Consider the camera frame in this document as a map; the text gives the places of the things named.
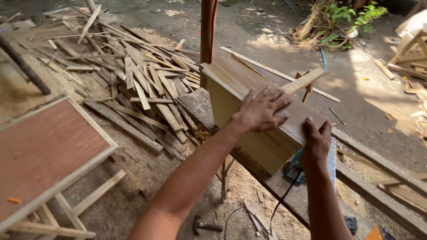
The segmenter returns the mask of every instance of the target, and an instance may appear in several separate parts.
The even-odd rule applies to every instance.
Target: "wooden frame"
[[[44,204],[47,200],[54,197],[57,193],[61,192],[71,184],[73,184],[77,179],[81,178],[83,175],[91,171],[95,166],[99,165],[103,160],[105,160],[109,155],[111,155],[116,149],[118,148],[118,145],[105,133],[105,131],[75,102],[73,101],[69,96],[61,96],[60,99],[53,100],[47,104],[45,104],[42,107],[39,107],[38,109],[35,109],[31,112],[28,112],[24,115],[21,115],[15,119],[10,120],[9,122],[3,124],[0,126],[0,131],[11,127],[12,125],[15,125],[19,123],[20,121],[35,115],[43,110],[46,110],[47,108],[58,104],[62,101],[68,101],[76,111],[80,113],[81,116],[105,139],[105,141],[110,145],[109,148],[102,151],[100,154],[86,162],[84,165],[82,165],[78,170],[74,171],[73,173],[69,174],[67,177],[63,178],[61,181],[56,183],[54,186],[52,186],[50,189],[46,190],[43,194],[39,195],[35,199],[33,199],[30,203],[26,204],[25,206],[21,207],[18,211],[14,212],[12,215],[10,215],[6,220],[2,221],[0,223],[0,232],[4,232],[6,229],[14,225],[15,223],[19,222],[20,220],[24,219],[28,214],[34,212],[39,208],[42,204]],[[18,226],[11,229],[23,229],[26,226]]]

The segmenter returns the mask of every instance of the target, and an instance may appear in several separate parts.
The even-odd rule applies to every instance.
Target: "blue hose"
[[[326,67],[326,59],[325,59],[325,54],[323,53],[323,49],[320,48],[320,51],[322,52],[322,57],[323,57],[323,65],[325,65],[325,70],[328,71],[328,68]]]

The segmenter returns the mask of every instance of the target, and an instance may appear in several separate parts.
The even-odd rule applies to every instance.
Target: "wooden board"
[[[101,163],[117,144],[68,96],[0,126],[0,232]]]
[[[208,79],[213,117],[219,127],[224,126],[232,114],[238,111],[250,89],[254,88],[256,94],[268,86],[272,87],[272,91],[278,89],[242,60],[236,58],[226,53],[202,71]],[[268,133],[250,132],[238,143],[270,174],[274,174],[305,145],[303,124],[307,117],[311,116],[319,128],[326,121],[324,116],[295,99],[286,110],[290,117],[277,130]]]

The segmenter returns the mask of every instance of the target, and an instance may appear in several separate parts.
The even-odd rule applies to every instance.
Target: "wooden pole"
[[[48,86],[40,79],[35,71],[28,66],[28,64],[21,58],[21,56],[13,49],[8,41],[0,33],[0,47],[16,62],[20,69],[29,77],[30,81],[36,85],[43,95],[49,95],[51,93]]]
[[[202,1],[202,27],[200,35],[200,63],[211,63],[211,37],[212,37],[212,13],[215,0]],[[200,76],[200,87],[208,89],[206,78]]]

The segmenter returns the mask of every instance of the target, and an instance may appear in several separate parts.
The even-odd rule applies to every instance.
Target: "scrap wood pile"
[[[87,24],[79,26],[65,20],[62,23],[73,32],[71,36],[51,37],[48,49],[20,39],[19,45],[35,55],[43,64],[80,85],[84,91],[76,92],[85,97],[85,106],[111,120],[155,152],[166,150],[171,157],[184,160],[159,136],[175,135],[181,143],[191,139],[197,146],[201,141],[194,136],[199,126],[177,104],[177,97],[199,88],[199,68],[185,54],[199,53],[177,47],[154,44],[130,28],[110,26],[97,20],[100,6],[92,14],[82,12]],[[96,22],[102,33],[88,33]],[[101,36],[98,44],[94,36]],[[93,53],[82,54],[74,48],[84,44]],[[101,96],[80,76],[91,75],[99,88],[110,88],[109,97]]]

